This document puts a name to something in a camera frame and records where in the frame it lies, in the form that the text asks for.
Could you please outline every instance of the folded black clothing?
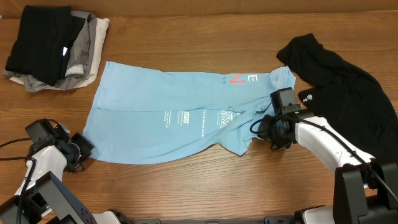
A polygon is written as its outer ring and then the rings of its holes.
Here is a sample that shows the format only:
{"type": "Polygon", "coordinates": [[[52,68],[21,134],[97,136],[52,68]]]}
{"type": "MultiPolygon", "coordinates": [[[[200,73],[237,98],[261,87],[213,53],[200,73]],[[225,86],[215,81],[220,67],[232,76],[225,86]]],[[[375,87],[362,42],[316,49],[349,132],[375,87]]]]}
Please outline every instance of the folded black clothing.
{"type": "Polygon", "coordinates": [[[369,73],[326,50],[313,34],[295,37],[277,58],[315,88],[298,97],[315,115],[376,159],[398,161],[398,119],[369,73]]]}
{"type": "Polygon", "coordinates": [[[29,74],[54,86],[59,78],[65,76],[66,66],[62,66],[62,62],[67,64],[69,60],[65,49],[70,48],[71,42],[73,44],[74,29],[78,26],[81,29],[83,23],[72,19],[69,6],[26,6],[6,70],[29,74]]]}

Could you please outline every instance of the t-shirt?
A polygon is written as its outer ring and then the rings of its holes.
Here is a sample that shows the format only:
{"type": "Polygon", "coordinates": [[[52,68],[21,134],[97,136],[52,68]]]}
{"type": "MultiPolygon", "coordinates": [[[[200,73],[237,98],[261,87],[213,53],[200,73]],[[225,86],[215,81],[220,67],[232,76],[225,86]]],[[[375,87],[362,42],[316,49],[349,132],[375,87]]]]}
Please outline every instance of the t-shirt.
{"type": "Polygon", "coordinates": [[[107,62],[83,134],[108,162],[167,162],[217,143],[242,155],[250,125],[273,113],[269,95],[294,83],[288,67],[223,75],[107,62]]]}

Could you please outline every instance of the black cable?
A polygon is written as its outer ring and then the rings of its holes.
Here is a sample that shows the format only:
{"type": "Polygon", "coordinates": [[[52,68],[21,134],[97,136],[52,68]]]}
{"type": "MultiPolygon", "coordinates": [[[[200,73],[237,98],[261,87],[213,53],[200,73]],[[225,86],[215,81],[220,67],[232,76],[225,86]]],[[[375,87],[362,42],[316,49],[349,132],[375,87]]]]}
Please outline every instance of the black cable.
{"type": "Polygon", "coordinates": [[[18,211],[17,211],[17,224],[21,224],[22,221],[22,201],[24,199],[25,191],[27,186],[30,183],[30,180],[32,179],[33,176],[33,171],[36,168],[36,160],[32,158],[32,166],[30,167],[30,171],[25,179],[24,186],[22,187],[21,194],[19,195],[19,201],[18,201],[18,211]]]}
{"type": "MultiPolygon", "coordinates": [[[[357,159],[360,163],[362,163],[362,165],[365,166],[365,168],[367,168],[370,171],[370,173],[372,173],[374,178],[376,178],[377,182],[379,184],[381,184],[381,186],[391,195],[391,197],[396,201],[396,203],[398,203],[397,196],[393,193],[393,191],[389,188],[389,186],[381,179],[381,177],[377,174],[377,172],[375,170],[373,170],[372,167],[367,162],[365,162],[359,155],[357,155],[356,152],[354,152],[349,146],[347,146],[347,144],[345,142],[343,142],[343,140],[341,140],[337,135],[335,135],[329,129],[327,129],[324,126],[320,126],[319,124],[316,124],[314,122],[307,121],[306,119],[290,118],[290,117],[275,117],[275,119],[307,123],[309,125],[312,125],[316,128],[321,129],[322,131],[328,133],[331,137],[336,139],[336,141],[338,141],[353,157],[355,157],[355,159],[357,159]]],[[[266,119],[262,118],[262,119],[256,121],[255,123],[257,124],[258,122],[263,121],[263,120],[266,120],[266,119]]]]}
{"type": "MultiPolygon", "coordinates": [[[[28,141],[28,140],[30,140],[30,138],[15,139],[15,140],[6,142],[4,144],[1,144],[0,148],[7,146],[11,143],[14,143],[14,142],[28,141]]],[[[18,157],[10,157],[10,158],[0,158],[0,161],[15,161],[15,160],[26,160],[26,159],[27,159],[27,157],[18,156],[18,157]]]]}
{"type": "Polygon", "coordinates": [[[262,134],[262,133],[268,132],[267,129],[266,130],[262,130],[262,131],[253,131],[254,125],[260,123],[261,121],[265,121],[265,120],[266,120],[266,118],[261,118],[260,120],[257,120],[254,123],[252,123],[252,125],[250,126],[250,132],[253,133],[253,134],[262,134]]]}
{"type": "Polygon", "coordinates": [[[10,157],[10,158],[0,158],[0,161],[14,161],[14,160],[26,160],[28,157],[10,157]]]}
{"type": "Polygon", "coordinates": [[[15,140],[12,140],[12,141],[6,142],[6,143],[4,143],[4,144],[1,144],[1,145],[0,145],[0,148],[1,148],[1,147],[4,147],[4,146],[7,146],[7,145],[9,145],[9,144],[11,144],[11,143],[14,143],[14,142],[19,142],[19,141],[28,141],[28,140],[30,140],[30,138],[15,139],[15,140]]]}

